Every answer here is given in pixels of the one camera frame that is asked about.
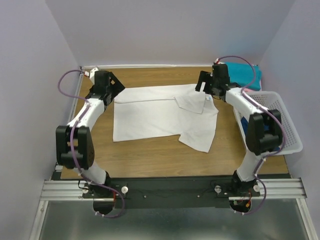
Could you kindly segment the white t shirt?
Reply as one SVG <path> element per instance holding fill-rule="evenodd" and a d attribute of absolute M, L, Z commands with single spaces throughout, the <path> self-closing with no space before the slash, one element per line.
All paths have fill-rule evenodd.
<path fill-rule="evenodd" d="M 114 99 L 113 141 L 179 136 L 188 147 L 208 153 L 218 118 L 211 95 L 195 84 L 126 88 Z"/>

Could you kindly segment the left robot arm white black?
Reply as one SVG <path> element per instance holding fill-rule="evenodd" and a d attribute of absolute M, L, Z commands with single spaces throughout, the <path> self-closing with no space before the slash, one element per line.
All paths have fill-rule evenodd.
<path fill-rule="evenodd" d="M 125 86 L 108 70 L 97 67 L 90 71 L 81 71 L 92 83 L 85 97 L 76 96 L 84 104 L 78 114 L 66 125 L 55 130 L 56 160 L 61 166 L 74 170 L 82 179 L 92 185 L 93 191 L 101 198 L 110 192 L 120 196 L 118 190 L 111 187 L 111 178 L 107 171 L 95 162 L 95 149 L 91 131 L 98 118 L 107 110 L 114 98 Z"/>

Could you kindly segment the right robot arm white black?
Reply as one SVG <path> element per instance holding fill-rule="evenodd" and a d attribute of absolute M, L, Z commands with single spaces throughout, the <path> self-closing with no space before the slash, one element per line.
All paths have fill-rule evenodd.
<path fill-rule="evenodd" d="M 258 172 L 267 157 L 277 154 L 285 145 L 285 130 L 281 113 L 270 110 L 253 100 L 244 88 L 231 82 L 228 66 L 215 63 L 212 71 L 200 71 L 195 90 L 219 97 L 233 106 L 247 120 L 246 154 L 240 167 L 234 171 L 227 189 L 241 196 L 253 189 Z"/>

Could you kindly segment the teal folded t shirt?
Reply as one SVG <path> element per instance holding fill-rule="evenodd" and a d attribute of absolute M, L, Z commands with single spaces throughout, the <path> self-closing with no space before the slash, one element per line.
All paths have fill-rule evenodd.
<path fill-rule="evenodd" d="M 254 73 L 252 68 L 246 63 L 226 62 L 231 83 L 237 83 L 244 87 L 252 82 Z M 261 90 L 262 71 L 257 65 L 253 65 L 255 80 L 248 88 L 253 91 Z"/>

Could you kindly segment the pink folded t shirt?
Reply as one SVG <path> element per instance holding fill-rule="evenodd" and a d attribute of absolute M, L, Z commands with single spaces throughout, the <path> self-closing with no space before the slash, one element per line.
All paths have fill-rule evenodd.
<path fill-rule="evenodd" d="M 261 83 L 261 81 L 258 82 L 258 85 L 254 83 L 254 84 L 251 85 L 250 87 L 244 88 L 244 91 L 245 91 L 245 92 L 252 92 L 252 91 L 258 92 L 258 91 L 261 91 L 261 90 L 262 90 L 262 83 Z"/>

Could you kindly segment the dark blue t shirt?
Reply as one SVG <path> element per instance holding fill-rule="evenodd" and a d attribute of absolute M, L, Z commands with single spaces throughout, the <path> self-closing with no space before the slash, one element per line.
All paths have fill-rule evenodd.
<path fill-rule="evenodd" d="M 273 119 L 254 116 L 247 121 L 244 117 L 240 120 L 246 147 L 256 155 L 264 152 L 276 152 L 283 142 L 281 128 Z"/>

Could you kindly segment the white plastic laundry basket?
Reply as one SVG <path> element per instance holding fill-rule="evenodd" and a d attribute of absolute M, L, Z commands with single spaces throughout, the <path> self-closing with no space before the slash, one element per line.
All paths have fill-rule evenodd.
<path fill-rule="evenodd" d="M 245 145 L 245 133 L 242 128 L 241 118 L 244 117 L 249 120 L 250 115 L 254 113 L 263 114 L 266 110 L 277 110 L 280 113 L 281 130 L 284 131 L 284 145 L 280 152 L 275 152 L 274 154 L 276 156 L 290 155 L 303 150 L 303 144 L 295 125 L 278 93 L 274 91 L 250 91 L 245 93 L 241 91 L 241 88 L 236 87 L 227 91 L 225 100 L 234 108 L 235 118 Z"/>

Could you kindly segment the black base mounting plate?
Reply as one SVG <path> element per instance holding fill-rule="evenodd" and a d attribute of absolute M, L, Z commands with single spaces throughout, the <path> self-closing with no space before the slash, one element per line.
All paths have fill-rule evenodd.
<path fill-rule="evenodd" d="M 238 200 L 259 197 L 256 181 L 237 185 L 230 175 L 187 176 L 187 177 L 144 177 L 112 178 L 110 190 L 85 184 L 82 187 L 84 199 L 111 201 L 120 209 L 176 209 L 176 208 L 229 208 Z"/>

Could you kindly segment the aluminium frame rail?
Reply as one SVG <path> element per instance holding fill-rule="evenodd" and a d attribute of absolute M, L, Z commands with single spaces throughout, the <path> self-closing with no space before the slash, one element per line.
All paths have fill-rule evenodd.
<path fill-rule="evenodd" d="M 76 91 L 73 94 L 66 93 L 61 89 L 61 82 L 62 82 L 63 78 L 66 77 L 68 74 L 71 74 L 71 73 L 77 73 L 77 77 L 78 77 Z M 62 95 L 70 97 L 70 98 L 73 99 L 71 112 L 69 114 L 68 119 L 66 120 L 67 123 L 63 122 L 62 123 L 63 126 L 67 125 L 68 122 L 70 122 L 74 117 L 74 113 L 75 113 L 75 109 L 76 109 L 76 103 L 78 101 L 77 100 L 78 97 L 75 96 L 75 95 L 77 95 L 79 93 L 83 75 L 84 75 L 84 71 L 80 67 L 79 69 L 68 70 L 58 80 L 58 83 L 57 83 L 58 91 Z M 41 232 L 42 232 L 42 228 L 43 228 L 43 225 L 44 225 L 44 222 L 45 222 L 45 217 L 46 217 L 46 213 L 48 211 L 48 207 L 49 207 L 50 201 L 51 201 L 50 199 L 47 200 L 44 197 L 40 196 L 38 208 L 37 208 L 37 211 L 36 211 L 36 215 L 35 215 L 35 218 L 34 218 L 34 221 L 33 221 L 32 229 L 31 229 L 31 233 L 30 233 L 30 237 L 29 237 L 30 240 L 39 240 L 41 238 Z"/>

